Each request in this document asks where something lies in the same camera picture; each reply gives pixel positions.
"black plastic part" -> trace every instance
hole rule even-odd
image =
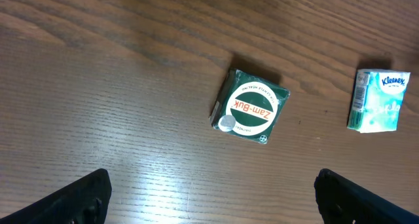
[[[103,224],[111,193],[107,170],[99,169],[0,219],[0,224]]]
[[[316,202],[325,224],[410,224],[419,217],[348,179],[322,169],[314,183]]]

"white circle label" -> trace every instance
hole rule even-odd
[[[410,73],[379,73],[381,90],[386,94],[400,94],[406,90]]]
[[[254,136],[264,132],[275,120],[278,111],[278,99],[271,88],[260,82],[250,82],[239,86],[230,96],[226,106],[226,115],[232,115],[231,109],[237,104],[236,98],[246,92],[254,92],[265,97],[272,106],[271,117],[266,117],[267,121],[258,126],[246,126],[236,121],[233,131],[243,136]]]

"kleenex tissue pack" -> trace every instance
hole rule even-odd
[[[358,70],[348,128],[361,133],[397,130],[409,77],[400,71]]]

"green tin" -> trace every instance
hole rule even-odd
[[[231,69],[209,121],[217,130],[266,144],[288,97],[285,88]]]

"barcode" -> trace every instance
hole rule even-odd
[[[354,102],[352,104],[353,109],[357,109],[357,110],[361,111],[364,108],[366,89],[367,89],[366,86],[356,86],[355,87]]]

